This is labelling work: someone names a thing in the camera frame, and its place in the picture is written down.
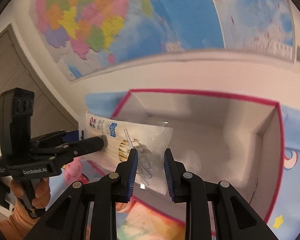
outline cardboard box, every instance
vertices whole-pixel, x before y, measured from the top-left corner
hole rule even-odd
[[[268,221],[283,168],[278,102],[212,91],[131,90],[113,117],[168,122],[174,128],[169,147],[176,161],[205,181],[228,180]],[[168,193],[137,185],[134,195],[170,218],[185,220],[185,205],[172,203]]]

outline world map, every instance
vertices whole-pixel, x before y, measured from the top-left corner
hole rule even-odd
[[[30,16],[69,81],[138,58],[235,49],[292,61],[287,0],[32,0]]]

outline white wall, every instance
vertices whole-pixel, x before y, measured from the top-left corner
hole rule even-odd
[[[257,54],[230,51],[189,52],[134,61],[138,67],[93,76],[70,84],[42,43],[30,16],[30,0],[13,0],[0,17],[0,29],[11,22],[27,58],[60,103],[78,118],[84,96],[130,88],[219,90],[270,98],[300,109],[300,64]],[[300,45],[300,13],[292,6]]]

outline cotton swab package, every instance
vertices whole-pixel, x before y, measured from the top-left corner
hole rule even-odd
[[[84,158],[113,172],[118,163],[127,160],[130,149],[135,148],[138,150],[136,183],[165,194],[163,157],[173,128],[167,127],[167,122],[160,124],[162,126],[117,121],[87,113],[87,137],[102,136],[105,146],[101,152]]]

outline yellow star print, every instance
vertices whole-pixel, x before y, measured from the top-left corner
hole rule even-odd
[[[283,215],[281,215],[280,217],[275,218],[274,224],[273,224],[273,228],[278,229],[282,224],[283,224],[284,220],[283,220]]]

